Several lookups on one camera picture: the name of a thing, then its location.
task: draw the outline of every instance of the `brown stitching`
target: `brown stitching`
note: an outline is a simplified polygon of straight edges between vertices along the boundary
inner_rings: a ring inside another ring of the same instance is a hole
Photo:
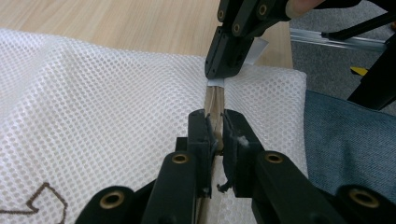
[[[44,182],[40,188],[30,197],[30,199],[26,202],[26,206],[30,208],[32,211],[10,211],[10,210],[0,210],[0,214],[10,214],[10,215],[25,215],[25,216],[30,216],[38,213],[40,209],[35,208],[33,206],[33,202],[35,199],[42,193],[42,191],[47,188],[49,189],[58,199],[61,201],[61,203],[64,205],[64,210],[63,210],[63,217],[60,222],[60,224],[64,224],[64,221],[66,219],[66,209],[67,209],[67,202],[66,200],[59,194],[53,187],[50,186],[50,183]]]

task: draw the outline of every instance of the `white mesh fabric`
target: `white mesh fabric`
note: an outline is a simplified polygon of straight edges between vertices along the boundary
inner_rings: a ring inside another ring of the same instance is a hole
[[[25,204],[45,182],[68,204],[66,223],[101,189],[140,189],[187,136],[189,113],[204,106],[198,57],[0,30],[0,62],[3,212],[31,211]],[[33,205],[36,214],[3,213],[0,223],[62,220],[48,188]]]
[[[284,68],[244,65],[224,81],[225,108],[242,113],[266,150],[286,154],[307,175],[304,150],[305,74]],[[213,188],[226,181],[215,160]],[[255,223],[250,199],[235,199],[231,189],[213,193],[203,223]]]

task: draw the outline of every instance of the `denim cloth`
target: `denim cloth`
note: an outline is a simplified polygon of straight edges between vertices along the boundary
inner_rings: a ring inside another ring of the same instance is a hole
[[[307,91],[304,136],[315,186],[358,184],[396,203],[396,117]]]

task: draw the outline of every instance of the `human hand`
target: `human hand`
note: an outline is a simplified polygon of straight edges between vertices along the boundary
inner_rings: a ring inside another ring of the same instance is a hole
[[[302,17],[306,12],[317,7],[325,0],[289,0],[286,4],[286,15],[291,18]]]

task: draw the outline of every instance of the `wooden table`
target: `wooden table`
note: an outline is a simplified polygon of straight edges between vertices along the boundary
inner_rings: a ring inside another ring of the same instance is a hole
[[[113,49],[206,56],[219,0],[1,0],[0,28],[64,35]],[[269,29],[257,64],[292,68],[289,24]]]

